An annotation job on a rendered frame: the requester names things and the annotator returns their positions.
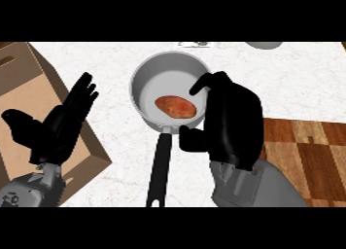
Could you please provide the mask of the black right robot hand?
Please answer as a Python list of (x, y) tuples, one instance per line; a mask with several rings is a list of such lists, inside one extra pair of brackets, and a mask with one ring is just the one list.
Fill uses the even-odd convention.
[(257, 94), (238, 85), (223, 71), (205, 73), (189, 90), (210, 88), (204, 129), (179, 128), (179, 148), (208, 153), (210, 160), (253, 170), (265, 144), (265, 118)]

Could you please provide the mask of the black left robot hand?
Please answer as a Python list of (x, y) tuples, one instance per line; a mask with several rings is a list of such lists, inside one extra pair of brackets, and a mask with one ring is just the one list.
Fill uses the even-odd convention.
[(92, 79), (84, 72), (64, 104), (52, 109), (43, 122), (18, 109), (7, 109), (1, 114), (15, 142), (31, 149), (28, 162), (33, 164), (61, 165), (72, 155), (81, 125), (99, 96)]

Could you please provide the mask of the orange sweet potato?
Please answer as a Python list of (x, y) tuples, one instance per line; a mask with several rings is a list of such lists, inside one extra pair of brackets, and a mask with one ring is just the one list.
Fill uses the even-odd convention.
[(160, 110), (174, 119), (191, 119), (197, 115), (197, 107), (185, 98), (166, 95), (155, 100)]

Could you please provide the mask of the checkered wooden cutting board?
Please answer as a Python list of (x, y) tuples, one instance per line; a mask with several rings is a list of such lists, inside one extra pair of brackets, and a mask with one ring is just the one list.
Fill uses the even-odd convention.
[(313, 207), (346, 207), (346, 124), (265, 118), (262, 158)]

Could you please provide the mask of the open wooden drawer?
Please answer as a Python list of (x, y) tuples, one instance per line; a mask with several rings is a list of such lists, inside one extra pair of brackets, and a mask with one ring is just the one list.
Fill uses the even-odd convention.
[(98, 93), (72, 88), (27, 42), (0, 42), (0, 207), (56, 207), (112, 161), (86, 121)]

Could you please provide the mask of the grey round object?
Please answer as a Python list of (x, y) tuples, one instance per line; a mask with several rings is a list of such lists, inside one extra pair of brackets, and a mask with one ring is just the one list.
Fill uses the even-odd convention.
[(273, 50), (282, 44), (282, 42), (245, 42), (253, 48), (260, 50)]

